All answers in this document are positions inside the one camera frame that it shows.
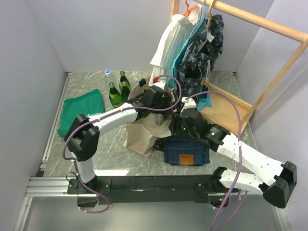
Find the silver can red tab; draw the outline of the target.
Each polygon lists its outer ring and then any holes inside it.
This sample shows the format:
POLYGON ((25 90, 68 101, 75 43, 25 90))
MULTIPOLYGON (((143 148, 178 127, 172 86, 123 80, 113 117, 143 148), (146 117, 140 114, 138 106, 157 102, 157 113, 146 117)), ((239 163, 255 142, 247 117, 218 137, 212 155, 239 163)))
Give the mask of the silver can red tab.
POLYGON ((164 117, 163 114, 155 114, 154 115, 154 122, 155 122, 156 125, 159 125, 159 126, 162 125, 164 120, 165 120, 165 117, 164 117))

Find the clear bottle blue cap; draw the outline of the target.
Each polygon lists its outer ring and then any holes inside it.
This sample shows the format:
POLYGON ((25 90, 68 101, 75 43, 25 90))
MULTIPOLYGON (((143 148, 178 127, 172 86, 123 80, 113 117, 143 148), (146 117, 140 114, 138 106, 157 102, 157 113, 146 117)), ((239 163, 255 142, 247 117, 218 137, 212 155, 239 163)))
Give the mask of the clear bottle blue cap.
POLYGON ((110 69, 106 69, 104 72, 104 77, 103 77, 107 89, 107 93, 110 93, 110 86, 109 83, 113 82, 114 87, 116 88, 116 77, 114 73, 110 69))

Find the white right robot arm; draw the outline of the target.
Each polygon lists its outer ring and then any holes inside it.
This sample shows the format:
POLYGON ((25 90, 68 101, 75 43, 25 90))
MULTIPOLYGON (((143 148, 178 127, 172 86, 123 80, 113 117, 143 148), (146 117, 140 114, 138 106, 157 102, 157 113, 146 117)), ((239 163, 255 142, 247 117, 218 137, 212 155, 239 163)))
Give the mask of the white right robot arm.
POLYGON ((209 124, 195 108, 175 113, 170 130, 173 135, 187 135, 218 154, 224 155, 250 170, 240 173, 218 167, 211 175, 211 187, 217 192, 231 188, 260 194, 271 205, 286 208, 297 184, 297 168, 290 161, 274 160, 238 138, 218 124, 209 124))

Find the green glass bottle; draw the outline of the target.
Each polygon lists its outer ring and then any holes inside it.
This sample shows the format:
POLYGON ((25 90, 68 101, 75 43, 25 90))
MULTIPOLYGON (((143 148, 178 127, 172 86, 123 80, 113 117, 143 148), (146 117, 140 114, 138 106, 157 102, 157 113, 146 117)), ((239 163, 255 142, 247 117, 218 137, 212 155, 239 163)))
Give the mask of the green glass bottle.
POLYGON ((109 83, 109 101, 115 108, 122 105, 122 97, 120 92, 116 89, 114 82, 109 83))
POLYGON ((128 88, 131 89, 130 82, 129 82, 128 78, 126 77, 125 71, 120 71, 120 82, 119 82, 120 88, 123 88, 123 82, 124 81, 127 82, 128 88))
POLYGON ((122 82, 122 91, 121 91, 121 97, 122 97, 123 103, 126 103, 128 101, 129 94, 130 94, 130 89, 128 87, 128 82, 123 81, 122 82))

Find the beige canvas tote bag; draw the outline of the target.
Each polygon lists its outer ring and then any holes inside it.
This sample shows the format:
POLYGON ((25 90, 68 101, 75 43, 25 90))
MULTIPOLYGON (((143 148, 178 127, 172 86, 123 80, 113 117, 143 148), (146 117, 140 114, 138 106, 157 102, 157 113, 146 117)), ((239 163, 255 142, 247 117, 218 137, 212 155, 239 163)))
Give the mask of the beige canvas tote bag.
MULTIPOLYGON (((144 92, 145 89, 149 89, 150 79, 141 79, 129 94, 128 102, 133 106, 138 106, 137 95, 144 92)), ((172 97, 172 104, 174 103, 174 96, 172 90, 165 86, 165 92, 169 93, 172 97)), ((137 120, 126 124, 126 131, 128 133, 127 140, 124 146, 144 156, 149 156, 156 140, 171 135, 169 125, 172 119, 173 110, 157 112, 150 110, 138 109, 137 120), (155 114, 163 114, 165 120, 162 125, 156 125, 154 122, 155 114)))

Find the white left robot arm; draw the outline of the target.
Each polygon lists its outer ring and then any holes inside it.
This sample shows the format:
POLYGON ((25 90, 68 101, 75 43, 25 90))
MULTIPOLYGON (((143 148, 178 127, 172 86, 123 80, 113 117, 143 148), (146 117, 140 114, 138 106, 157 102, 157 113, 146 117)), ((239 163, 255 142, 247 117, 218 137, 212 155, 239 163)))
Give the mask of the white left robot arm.
POLYGON ((78 115, 64 138, 62 156, 64 160, 74 163, 79 188, 84 193, 91 193, 98 187, 92 157, 97 152, 101 135, 123 124, 146 118, 151 113, 166 117, 171 113, 173 102, 171 93, 153 85, 142 94, 102 115, 92 118, 84 114, 78 115))

